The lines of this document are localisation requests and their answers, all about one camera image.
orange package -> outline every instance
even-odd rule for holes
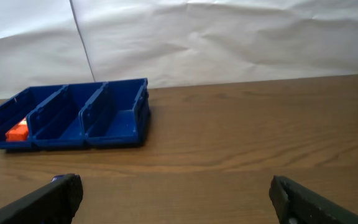
[[[26,141],[29,135],[29,128],[25,118],[11,128],[6,134],[6,141]]]

white paper sheet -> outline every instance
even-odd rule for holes
[[[0,0],[0,98],[32,85],[93,82],[70,2]]]
[[[358,73],[355,0],[73,0],[96,81],[150,87]]]

blue tray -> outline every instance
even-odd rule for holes
[[[141,144],[150,118],[147,79],[29,87],[0,106],[0,149]],[[26,141],[5,133],[27,118]]]

small blue object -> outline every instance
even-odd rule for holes
[[[0,149],[141,144],[150,119],[147,79],[29,87],[0,105]],[[26,141],[6,132],[26,117]]]

table surface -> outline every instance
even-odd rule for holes
[[[74,224],[278,223],[268,191],[286,175],[358,214],[358,75],[149,93],[144,147],[0,151],[0,208],[76,173]]]

